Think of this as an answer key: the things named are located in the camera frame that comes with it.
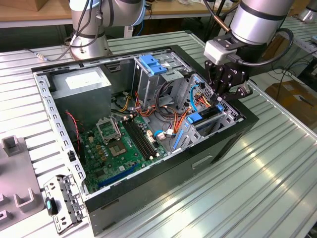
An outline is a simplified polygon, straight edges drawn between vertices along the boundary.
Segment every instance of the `slotted aluminum table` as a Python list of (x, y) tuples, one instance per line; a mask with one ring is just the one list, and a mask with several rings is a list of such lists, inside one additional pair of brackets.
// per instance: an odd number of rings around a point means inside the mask
[[(185, 32), (109, 41), (114, 53), (173, 44), (204, 64), (204, 44)], [(63, 50), (36, 49), (51, 59)], [(0, 136), (25, 138), (42, 191), (67, 174), (30, 71), (44, 64), (27, 51), (0, 54)], [(225, 158), (98, 237), (304, 237), (317, 220), (317, 137), (250, 85), (254, 93), (242, 101), (260, 120)], [(43, 210), (0, 237), (58, 235)], [(92, 237), (87, 218), (63, 237)]]
[[(290, 29), (294, 34), (294, 44), (299, 46), (307, 53), (316, 52), (317, 44), (311, 41), (312, 36), (317, 36), (317, 23), (304, 23), (295, 17), (287, 17), (282, 25), (284, 28)], [(280, 35), (288, 39), (288, 35), (280, 32)]]

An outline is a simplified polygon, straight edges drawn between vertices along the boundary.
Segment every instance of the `ram slot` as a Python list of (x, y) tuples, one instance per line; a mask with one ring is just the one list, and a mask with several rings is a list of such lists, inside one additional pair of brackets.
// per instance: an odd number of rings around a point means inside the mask
[(139, 127), (133, 121), (124, 121), (123, 126), (145, 160), (149, 160), (151, 156), (155, 156), (155, 150), (151, 147)]

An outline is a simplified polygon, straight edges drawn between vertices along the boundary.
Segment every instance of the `motherboard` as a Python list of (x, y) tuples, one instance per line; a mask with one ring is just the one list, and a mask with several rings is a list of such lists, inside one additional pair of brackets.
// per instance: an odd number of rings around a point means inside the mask
[(85, 154), (85, 184), (90, 193), (167, 156), (141, 116), (100, 121), (80, 136)]

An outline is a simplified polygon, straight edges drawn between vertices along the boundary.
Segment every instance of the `green motherboard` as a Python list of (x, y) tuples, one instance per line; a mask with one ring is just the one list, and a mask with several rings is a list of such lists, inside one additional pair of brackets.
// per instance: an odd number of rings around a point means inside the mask
[(157, 141), (150, 142), (147, 136), (148, 126), (141, 116), (137, 116), (132, 121), (133, 125), (137, 125), (142, 133), (142, 139), (147, 140), (147, 145), (151, 146), (155, 151), (155, 156), (145, 158), (143, 148), (138, 147), (132, 138), (135, 135), (129, 135), (125, 128), (124, 121), (116, 123), (117, 129), (120, 131), (120, 138), (113, 139), (107, 144), (103, 137), (115, 133), (115, 129), (111, 123), (105, 123), (98, 127), (95, 126), (88, 132), (81, 133), (82, 144), (85, 153), (85, 162), (82, 163), (86, 173), (86, 186), (89, 193), (99, 190), (101, 187), (109, 185), (128, 174), (140, 170), (157, 160), (167, 156), (165, 149)]

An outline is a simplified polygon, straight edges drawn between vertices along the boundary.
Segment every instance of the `blue tab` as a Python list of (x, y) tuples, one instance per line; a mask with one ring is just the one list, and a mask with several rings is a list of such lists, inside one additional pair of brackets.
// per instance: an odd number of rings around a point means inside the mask
[(219, 111), (221, 111), (221, 112), (223, 111), (223, 106), (222, 105), (217, 104), (216, 107), (218, 108)]
[(199, 113), (193, 113), (193, 114), (190, 114), (188, 117), (187, 117), (187, 120), (189, 121), (189, 119), (191, 119), (193, 122), (192, 123), (194, 123), (194, 122), (197, 122), (197, 121), (199, 121), (199, 120), (201, 120), (201, 119), (203, 119), (202, 118), (202, 116), (201, 115), (199, 115)]
[(152, 55), (140, 56), (139, 60), (150, 71), (151, 75), (167, 72), (167, 69), (160, 65)]
[(51, 201), (47, 201), (47, 203), (46, 203), (46, 207), (48, 208), (48, 209), (50, 209), (51, 208)]
[(158, 60), (155, 59), (152, 55), (140, 56), (139, 59), (144, 65), (148, 65), (150, 67), (156, 66), (158, 62)]
[(190, 123), (190, 124), (193, 124), (194, 123), (194, 121), (188, 116), (187, 117), (187, 121)]
[(177, 147), (177, 145), (178, 145), (178, 143), (179, 143), (179, 141), (180, 141), (180, 138), (182, 138), (183, 133), (184, 133), (184, 131), (181, 130), (180, 133), (179, 133), (179, 135), (178, 135), (178, 137), (177, 137), (177, 140), (176, 140), (176, 142), (175, 142), (175, 144), (174, 144), (174, 146), (173, 146), (174, 149), (176, 149), (176, 147)]
[(163, 66), (161, 66), (159, 63), (158, 63), (159, 66), (155, 66), (155, 67), (151, 67), (150, 68), (150, 72), (152, 75), (156, 75), (156, 74), (159, 74), (159, 73), (166, 73), (167, 72), (167, 69), (164, 68)]

